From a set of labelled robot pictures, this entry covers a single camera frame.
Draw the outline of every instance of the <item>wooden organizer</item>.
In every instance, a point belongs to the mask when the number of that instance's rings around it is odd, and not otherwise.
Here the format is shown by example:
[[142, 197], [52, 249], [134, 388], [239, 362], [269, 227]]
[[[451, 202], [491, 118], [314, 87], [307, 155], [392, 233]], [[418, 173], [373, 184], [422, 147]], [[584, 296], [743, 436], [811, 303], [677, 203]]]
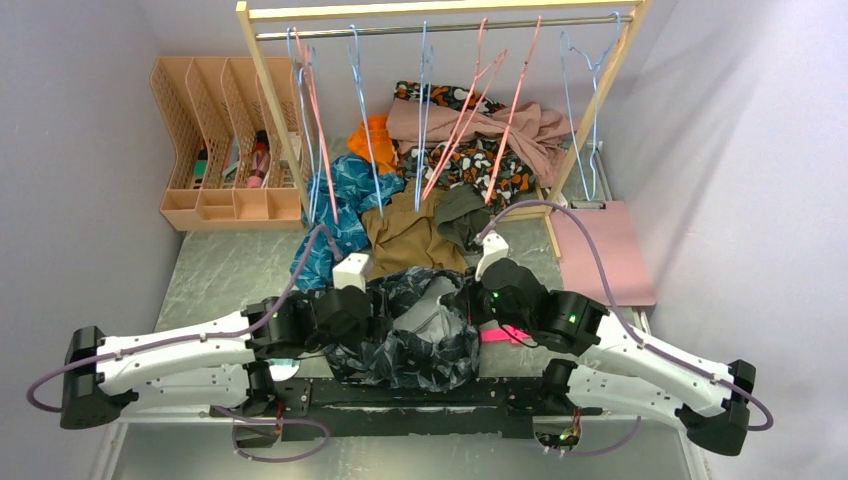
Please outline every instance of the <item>wooden organizer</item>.
[[[300, 115], [288, 58], [268, 58], [284, 112], [295, 162], [284, 156], [250, 57], [161, 57], [150, 84], [174, 142], [176, 162], [160, 211], [180, 231], [301, 228], [301, 200], [294, 174], [308, 182], [303, 160]], [[271, 145], [267, 188], [246, 188], [256, 132], [266, 130]], [[225, 184], [223, 169], [233, 140], [238, 142], [235, 181]], [[194, 164], [205, 141], [208, 160], [200, 188], [192, 188]]]

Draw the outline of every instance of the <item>white wall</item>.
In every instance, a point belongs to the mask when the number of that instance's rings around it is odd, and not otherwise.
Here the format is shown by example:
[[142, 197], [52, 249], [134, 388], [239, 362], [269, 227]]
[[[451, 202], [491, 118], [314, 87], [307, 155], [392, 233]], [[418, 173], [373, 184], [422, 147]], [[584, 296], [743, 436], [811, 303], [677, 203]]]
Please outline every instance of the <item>white wall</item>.
[[838, 0], [681, 0], [606, 132], [656, 333], [754, 363], [776, 417], [718, 480], [848, 475], [846, 23]]
[[[398, 0], [262, 0], [251, 1], [251, 8], [293, 7], [303, 5], [342, 5], [357, 3], [397, 3]], [[622, 67], [617, 90], [611, 94], [614, 109], [616, 92], [625, 91], [632, 84], [634, 74], [639, 71], [653, 45], [671, 8], [677, 0], [655, 0], [650, 15], [643, 24], [642, 33], [631, 49], [627, 63]], [[139, 0], [150, 24], [159, 39], [163, 55], [248, 55], [238, 20], [235, 15], [235, 0]], [[574, 16], [608, 15], [612, 10], [541, 11], [524, 13], [500, 13], [489, 15], [490, 21], [535, 19]], [[622, 13], [629, 9], [624, 7]], [[429, 25], [445, 23], [476, 23], [481, 15], [435, 15], [408, 16], [405, 18], [378, 18], [354, 20], [357, 27], [384, 27], [395, 25], [420, 25], [427, 20]], [[300, 30], [322, 30], [348, 28], [349, 20], [305, 22], [298, 25], [262, 25], [261, 32], [284, 32], [294, 26]], [[530, 64], [522, 88], [519, 103], [537, 101], [549, 108], [565, 111], [565, 94], [562, 87], [560, 67], [559, 35], [562, 28], [542, 29], [536, 53]], [[609, 44], [615, 32], [614, 25], [576, 26], [569, 29], [575, 44], [596, 58]], [[484, 37], [483, 65], [487, 64], [500, 50], [507, 48], [507, 61], [493, 83], [490, 97], [511, 104], [515, 84], [521, 65], [527, 56], [532, 29], [491, 31]], [[433, 81], [442, 85], [464, 85], [471, 83], [476, 57], [476, 32], [436, 33], [428, 37], [435, 49]], [[359, 104], [355, 96], [347, 48], [352, 39], [314, 40], [317, 50], [318, 95], [325, 128], [331, 135], [347, 136], [361, 121]], [[261, 44], [267, 55], [287, 55], [286, 42]], [[392, 35], [363, 37], [362, 68], [365, 79], [365, 97], [369, 115], [386, 114], [391, 106], [395, 82], [418, 79], [421, 55], [421, 37], [415, 35]], [[582, 114], [591, 96], [591, 76], [584, 68], [585, 61], [577, 54], [567, 57], [570, 61], [569, 78], [575, 115]]]
[[156, 56], [132, 2], [0, 6], [0, 478], [88, 478], [103, 431], [60, 430], [24, 392], [75, 329], [145, 333], [159, 312], [180, 237], [158, 211], [174, 154]]

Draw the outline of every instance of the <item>blue patterned cloth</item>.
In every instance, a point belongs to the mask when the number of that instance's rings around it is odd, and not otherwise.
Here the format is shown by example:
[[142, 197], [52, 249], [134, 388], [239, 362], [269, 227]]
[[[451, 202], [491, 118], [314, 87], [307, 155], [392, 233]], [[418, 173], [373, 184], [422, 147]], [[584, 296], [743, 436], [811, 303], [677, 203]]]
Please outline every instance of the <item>blue patterned cloth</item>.
[[[333, 175], [333, 187], [336, 191], [336, 205], [339, 209], [339, 223], [333, 221], [333, 208], [330, 203], [330, 190], [327, 187], [326, 175], [321, 175], [318, 184], [318, 199], [316, 200], [317, 213], [315, 214], [316, 225], [326, 225], [336, 241], [336, 246], [342, 256], [348, 256], [353, 252], [368, 246], [368, 236], [365, 227], [359, 221], [359, 217], [366, 211], [377, 207], [377, 189], [374, 184], [374, 174], [371, 165], [362, 157], [357, 155], [342, 155], [337, 158], [330, 167]], [[383, 205], [389, 203], [392, 195], [403, 190], [404, 182], [400, 175], [387, 173], [380, 175], [380, 195]], [[309, 181], [309, 191], [315, 177]], [[308, 212], [303, 214], [303, 222], [309, 223]], [[303, 250], [306, 248], [306, 238], [300, 244], [300, 248], [294, 256], [289, 271], [294, 273]], [[295, 285], [300, 290], [309, 288], [322, 288], [333, 281], [333, 252], [327, 242], [327, 237], [318, 235], [315, 245], [306, 266], [296, 280]]]

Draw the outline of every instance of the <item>metal rod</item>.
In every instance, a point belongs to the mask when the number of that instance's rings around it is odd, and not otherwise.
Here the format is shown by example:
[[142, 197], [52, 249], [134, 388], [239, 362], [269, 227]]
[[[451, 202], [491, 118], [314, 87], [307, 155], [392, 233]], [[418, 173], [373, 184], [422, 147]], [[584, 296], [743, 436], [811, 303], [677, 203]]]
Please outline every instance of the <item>metal rod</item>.
[[[543, 27], [562, 27], [567, 25], [598, 25], [604, 23], [616, 23], [616, 18], [612, 15], [606, 17], [582, 17], [582, 18], [553, 18], [550, 20], [542, 20]], [[628, 23], [633, 21], [630, 15], [622, 15], [621, 21]], [[489, 22], [486, 24], [486, 30], [501, 30], [505, 28], [530, 28], [535, 27], [535, 20], [512, 21], [512, 22]], [[430, 25], [427, 26], [428, 32], [463, 32], [466, 30], [477, 30], [480, 28], [479, 23], [453, 23], [449, 25]], [[378, 27], [378, 28], [357, 28], [356, 32], [359, 36], [367, 35], [397, 35], [402, 33], [421, 33], [422, 26], [412, 27]], [[308, 32], [297, 32], [300, 38], [339, 38], [352, 37], [353, 30], [314, 30]], [[288, 34], [281, 33], [258, 33], [256, 41], [270, 42], [274, 40], [285, 40]]]

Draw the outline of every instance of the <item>green object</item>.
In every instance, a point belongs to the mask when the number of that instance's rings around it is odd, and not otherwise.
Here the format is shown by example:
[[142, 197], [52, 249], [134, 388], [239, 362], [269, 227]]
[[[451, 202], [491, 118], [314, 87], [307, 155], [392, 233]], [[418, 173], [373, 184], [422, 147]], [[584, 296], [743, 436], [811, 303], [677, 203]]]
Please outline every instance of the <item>green object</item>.
[[198, 160], [194, 162], [194, 176], [202, 177], [204, 173], [206, 173], [206, 164], [208, 160]]

